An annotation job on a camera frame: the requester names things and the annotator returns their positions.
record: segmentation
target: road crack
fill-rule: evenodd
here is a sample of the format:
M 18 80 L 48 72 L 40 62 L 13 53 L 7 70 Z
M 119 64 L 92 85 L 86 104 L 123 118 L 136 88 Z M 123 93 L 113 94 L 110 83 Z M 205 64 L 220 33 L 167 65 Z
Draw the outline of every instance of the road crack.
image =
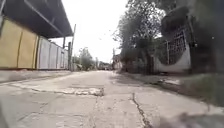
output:
M 150 122 L 147 120 L 147 118 L 145 117 L 145 113 L 144 111 L 140 108 L 140 105 L 138 104 L 138 102 L 135 99 L 135 93 L 132 93 L 132 101 L 135 103 L 135 105 L 137 106 L 137 109 L 139 111 L 139 114 L 142 117 L 142 121 L 144 123 L 144 128 L 152 128 L 152 125 L 150 124 Z

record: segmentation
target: white wall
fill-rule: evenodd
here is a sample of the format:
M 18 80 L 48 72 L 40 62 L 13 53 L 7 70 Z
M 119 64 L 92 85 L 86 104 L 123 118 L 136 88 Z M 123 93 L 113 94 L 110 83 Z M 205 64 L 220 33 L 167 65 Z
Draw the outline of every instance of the white wall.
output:
M 57 69 L 58 46 L 50 43 L 49 69 Z
M 37 69 L 68 69 L 68 51 L 40 37 Z
M 37 69 L 49 68 L 50 42 L 44 38 L 39 39 Z
M 191 68 L 191 57 L 190 57 L 190 47 L 186 44 L 186 50 L 183 53 L 182 57 L 174 65 L 164 65 L 160 60 L 154 58 L 154 69 L 158 72 L 176 72 L 182 73 Z

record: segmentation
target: roof overhang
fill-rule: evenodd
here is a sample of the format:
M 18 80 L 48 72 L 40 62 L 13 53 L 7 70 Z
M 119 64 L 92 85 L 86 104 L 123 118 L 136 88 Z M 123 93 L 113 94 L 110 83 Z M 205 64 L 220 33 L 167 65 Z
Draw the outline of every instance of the roof overhang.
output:
M 61 0 L 6 0 L 3 14 L 46 38 L 73 35 Z

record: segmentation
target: utility pole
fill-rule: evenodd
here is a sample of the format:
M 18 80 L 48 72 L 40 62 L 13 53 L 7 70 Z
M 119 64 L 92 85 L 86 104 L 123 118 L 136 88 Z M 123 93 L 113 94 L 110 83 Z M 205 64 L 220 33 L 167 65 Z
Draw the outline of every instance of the utility pole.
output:
M 73 37 L 72 37 L 72 42 L 69 44 L 69 53 L 68 53 L 68 67 L 69 70 L 72 71 L 73 69 L 73 63 L 72 63 L 72 51 L 73 51 L 73 44 L 74 44 L 74 40 L 75 40 L 75 32 L 76 32 L 76 24 L 74 26 L 74 33 L 73 33 Z

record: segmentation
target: sidewalk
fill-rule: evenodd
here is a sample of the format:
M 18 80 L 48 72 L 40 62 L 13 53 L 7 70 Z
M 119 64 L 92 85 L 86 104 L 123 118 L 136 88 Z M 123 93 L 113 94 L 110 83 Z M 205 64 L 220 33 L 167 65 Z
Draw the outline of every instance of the sidewalk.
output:
M 70 74 L 70 71 L 0 71 L 0 83 L 35 78 L 57 77 Z
M 220 85 L 220 80 L 223 80 L 224 76 L 220 74 L 185 76 L 122 74 L 145 84 L 152 84 L 155 87 L 171 90 L 217 106 L 224 106 L 224 86 Z

